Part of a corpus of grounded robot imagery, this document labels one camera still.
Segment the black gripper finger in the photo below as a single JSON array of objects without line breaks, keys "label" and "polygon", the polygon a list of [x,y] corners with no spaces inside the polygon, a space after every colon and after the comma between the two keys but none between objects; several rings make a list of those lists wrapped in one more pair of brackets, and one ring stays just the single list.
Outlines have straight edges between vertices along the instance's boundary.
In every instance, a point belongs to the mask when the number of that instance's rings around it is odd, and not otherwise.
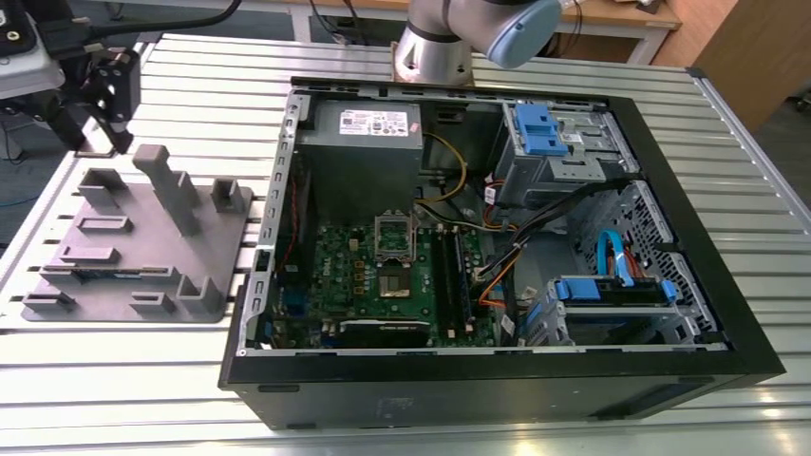
[{"label": "black gripper finger", "polygon": [[114,152],[126,153],[134,140],[129,122],[141,105],[141,63],[102,61],[89,79],[89,99]]},{"label": "black gripper finger", "polygon": [[69,109],[63,106],[58,107],[54,114],[54,132],[69,150],[78,151],[82,149],[87,141],[83,127],[75,121]]}]

